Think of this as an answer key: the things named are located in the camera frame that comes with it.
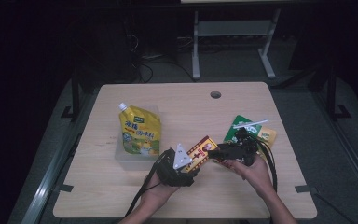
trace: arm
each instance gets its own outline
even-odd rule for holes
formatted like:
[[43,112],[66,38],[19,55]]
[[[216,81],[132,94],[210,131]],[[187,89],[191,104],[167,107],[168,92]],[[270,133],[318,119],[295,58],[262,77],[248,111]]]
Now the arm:
[[162,205],[173,195],[180,187],[170,187],[160,184],[158,175],[153,174],[147,185],[148,189],[141,198],[139,205],[126,217],[124,217],[120,224],[137,224],[144,223],[155,214]]
[[231,165],[231,168],[240,175],[243,180],[248,180],[258,196],[263,199],[275,224],[297,223],[272,187],[267,164],[260,156],[256,155],[255,162],[250,167],[238,161],[228,161],[228,164]]

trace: yellow pouch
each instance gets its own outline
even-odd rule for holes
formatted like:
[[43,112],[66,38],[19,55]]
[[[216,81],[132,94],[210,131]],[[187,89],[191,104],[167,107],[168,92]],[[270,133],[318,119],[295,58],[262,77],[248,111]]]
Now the yellow pouch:
[[130,154],[159,155],[161,122],[159,115],[140,107],[120,104],[123,147]]

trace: person's right hand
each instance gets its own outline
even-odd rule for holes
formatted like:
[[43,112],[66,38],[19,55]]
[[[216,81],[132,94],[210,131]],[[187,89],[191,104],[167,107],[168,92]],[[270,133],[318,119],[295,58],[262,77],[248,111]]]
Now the person's right hand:
[[249,167],[236,160],[228,160],[227,162],[231,169],[251,184],[261,198],[275,191],[269,177],[269,168],[259,155],[255,155],[255,162]]

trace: light wood table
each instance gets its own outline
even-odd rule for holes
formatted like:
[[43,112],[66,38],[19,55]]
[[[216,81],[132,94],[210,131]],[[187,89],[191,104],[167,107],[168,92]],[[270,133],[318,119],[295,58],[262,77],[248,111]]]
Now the light wood table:
[[[210,96],[221,92],[219,99]],[[193,147],[205,135],[221,143],[237,115],[267,119],[277,131],[272,148],[278,193],[295,218],[314,218],[317,211],[280,115],[262,82],[105,85],[89,116],[64,185],[54,207],[56,217],[123,217],[148,171],[126,171],[115,159],[120,135],[118,105],[157,105],[161,114],[160,147]],[[153,217],[267,218],[269,210],[255,190],[227,168],[208,161],[191,187],[180,188]]]

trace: gray carpet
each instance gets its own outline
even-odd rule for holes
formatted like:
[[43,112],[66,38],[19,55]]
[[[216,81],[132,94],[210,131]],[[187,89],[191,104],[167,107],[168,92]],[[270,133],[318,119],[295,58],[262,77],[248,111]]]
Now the gray carpet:
[[[217,53],[200,55],[200,82],[215,81],[264,81],[269,85],[278,84],[290,78],[296,71],[288,71],[291,53],[296,41],[274,41],[268,56],[277,74],[276,79],[268,79],[260,62],[256,45],[251,44],[241,50],[224,50]],[[192,82],[191,57],[189,53],[178,55],[177,62],[170,58],[161,58],[147,63],[153,69],[150,82]],[[144,79],[150,76],[150,70],[141,69]],[[301,170],[310,187],[316,188],[320,195],[358,223],[358,176],[350,165],[348,156],[335,135],[329,118],[325,115],[321,94],[309,92],[306,85],[310,77],[305,77],[284,90],[272,90],[272,96],[288,132]],[[9,223],[21,223],[34,193],[46,172],[52,155],[62,147],[69,147],[82,132],[92,109],[98,90],[94,94],[82,93],[82,112],[76,122],[61,119],[61,112],[71,104],[70,85],[68,84],[57,102],[56,108],[46,129],[34,165],[24,183],[21,196],[13,210]],[[352,119],[340,119],[336,124],[344,130],[349,141],[358,154],[358,103],[351,88],[341,80],[337,82],[337,102],[344,104],[350,111]],[[58,185],[62,183],[70,160],[60,173]],[[52,208],[58,192],[52,189],[47,205],[41,215],[40,223],[113,223],[110,218],[101,219],[58,219],[52,215]],[[300,223],[349,223],[332,206],[314,197],[318,216],[313,220],[299,220]],[[251,223],[268,223],[267,220],[249,220]],[[202,223],[214,223],[206,220]]]

